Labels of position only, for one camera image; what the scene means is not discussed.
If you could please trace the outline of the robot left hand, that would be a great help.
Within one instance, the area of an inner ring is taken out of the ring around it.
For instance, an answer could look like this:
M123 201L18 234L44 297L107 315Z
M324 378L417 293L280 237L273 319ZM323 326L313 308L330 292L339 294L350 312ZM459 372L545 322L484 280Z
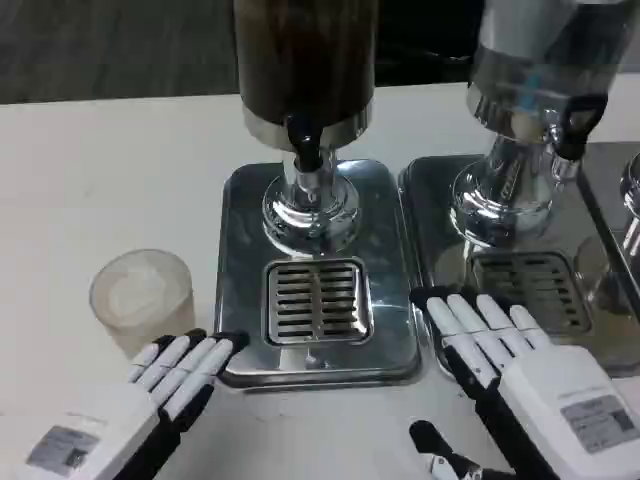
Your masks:
M164 335L134 356L123 382L91 386L38 412L4 412L2 478L154 478L249 343L242 330Z

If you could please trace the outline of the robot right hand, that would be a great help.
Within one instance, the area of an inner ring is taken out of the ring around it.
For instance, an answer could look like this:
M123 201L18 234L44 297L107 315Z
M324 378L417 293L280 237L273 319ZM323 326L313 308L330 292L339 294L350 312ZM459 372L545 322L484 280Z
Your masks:
M614 377L586 348L553 341L522 304L448 286L411 303L511 470L455 452L435 425L410 427L437 479L636 479L639 376Z

